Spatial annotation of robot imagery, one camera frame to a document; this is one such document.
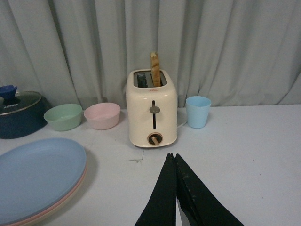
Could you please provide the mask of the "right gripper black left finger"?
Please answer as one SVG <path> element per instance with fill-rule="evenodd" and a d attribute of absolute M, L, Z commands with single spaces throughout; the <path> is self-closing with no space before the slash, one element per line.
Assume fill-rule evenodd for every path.
<path fill-rule="evenodd" d="M 169 153 L 137 226 L 176 225 L 176 185 L 174 156 Z"/>

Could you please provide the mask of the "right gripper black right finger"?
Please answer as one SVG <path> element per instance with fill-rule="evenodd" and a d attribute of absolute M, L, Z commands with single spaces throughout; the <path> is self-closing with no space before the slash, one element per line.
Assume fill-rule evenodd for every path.
<path fill-rule="evenodd" d="M 241 226 L 242 223 L 211 193 L 186 161 L 177 154 L 177 198 L 191 226 Z"/>

